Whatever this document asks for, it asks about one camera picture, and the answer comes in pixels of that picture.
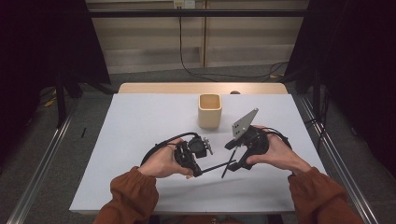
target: orange sleeve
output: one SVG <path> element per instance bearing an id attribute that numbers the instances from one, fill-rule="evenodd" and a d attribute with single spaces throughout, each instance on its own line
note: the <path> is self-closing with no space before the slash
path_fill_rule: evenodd
<path id="1" fill-rule="evenodd" d="M 289 176 L 289 183 L 299 223 L 363 223 L 348 206 L 344 188 L 317 168 Z"/>
<path id="2" fill-rule="evenodd" d="M 110 184 L 113 199 L 100 210 L 94 224 L 135 223 L 147 220 L 158 202 L 156 179 L 142 175 L 137 167 L 114 178 Z"/>

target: metal frame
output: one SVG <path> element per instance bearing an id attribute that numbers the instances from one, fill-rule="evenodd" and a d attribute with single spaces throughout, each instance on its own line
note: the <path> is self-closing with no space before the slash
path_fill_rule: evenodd
<path id="1" fill-rule="evenodd" d="M 7 221 L 7 224 L 20 224 L 23 223 L 26 219 L 26 216 L 29 213 L 31 206 L 35 201 L 35 196 L 40 190 L 44 178 L 46 177 L 46 174 L 50 169 L 50 165 L 55 158 L 59 145 L 62 143 L 64 135 L 69 127 L 71 117 L 76 111 L 77 104 L 78 102 L 73 103 L 70 109 L 69 116 L 66 118 L 63 125 L 60 128 L 56 129 L 55 134 L 53 135 L 52 140 L 49 143 L 49 146 L 47 147 L 43 158 L 41 159 L 41 162 L 38 164 L 38 167 L 35 170 L 35 173 L 33 174 L 26 190 L 23 192 L 22 196 L 18 200 L 18 203 L 12 211 L 11 216 Z"/>
<path id="2" fill-rule="evenodd" d="M 304 106 L 306 114 L 310 119 L 314 119 L 316 116 L 313 112 L 313 106 L 307 97 L 301 97 L 301 102 Z M 358 212 L 361 215 L 364 223 L 366 224 L 374 224 L 378 223 L 378 220 L 375 217 L 375 214 L 372 211 L 369 203 L 361 192 L 361 189 L 358 187 L 357 183 L 353 179 L 352 175 L 347 169 L 347 166 L 344 164 L 343 159 L 338 153 L 337 148 L 330 136 L 325 132 L 321 133 L 323 130 L 323 124 L 319 122 L 314 123 L 315 130 L 317 131 L 318 136 L 322 136 L 321 143 L 323 144 L 326 152 L 328 153 L 337 173 L 340 175 L 341 181 L 346 188 L 352 202 L 355 204 L 355 207 L 358 209 Z"/>

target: white table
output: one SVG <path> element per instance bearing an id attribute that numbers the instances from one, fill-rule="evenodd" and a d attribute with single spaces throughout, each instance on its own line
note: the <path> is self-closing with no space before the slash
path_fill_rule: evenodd
<path id="1" fill-rule="evenodd" d="M 116 94 L 70 210 L 96 214 L 111 199 L 112 178 L 139 165 L 156 143 L 180 133 L 196 132 L 209 138 L 215 154 L 197 160 L 203 170 L 226 162 L 232 154 L 224 148 L 232 139 L 232 123 L 255 107 L 259 113 L 253 124 L 282 132 L 303 159 L 325 173 L 291 95 L 224 94 L 221 123 L 215 131 L 198 127 L 197 104 L 198 94 Z M 244 147 L 238 149 L 234 158 L 238 160 L 244 151 Z M 278 214 L 294 210 L 289 171 L 257 164 L 250 171 L 228 171 L 223 179 L 222 172 L 220 168 L 192 179 L 182 175 L 158 179 L 160 200 L 154 214 Z"/>

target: person's right hand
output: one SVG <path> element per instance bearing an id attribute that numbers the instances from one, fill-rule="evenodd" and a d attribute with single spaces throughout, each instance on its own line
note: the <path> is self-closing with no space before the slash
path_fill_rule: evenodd
<path id="1" fill-rule="evenodd" d="M 301 159 L 294 151 L 275 134 L 268 134 L 269 148 L 265 154 L 247 158 L 247 164 L 268 163 L 282 170 L 290 170 L 295 175 L 303 174 L 311 169 L 308 162 Z"/>

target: beige cup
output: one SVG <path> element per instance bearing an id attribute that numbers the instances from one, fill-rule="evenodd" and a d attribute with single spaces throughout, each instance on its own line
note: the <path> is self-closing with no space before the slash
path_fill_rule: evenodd
<path id="1" fill-rule="evenodd" d="M 218 94 L 201 94 L 198 102 L 198 125 L 204 129 L 219 127 L 221 97 Z"/>

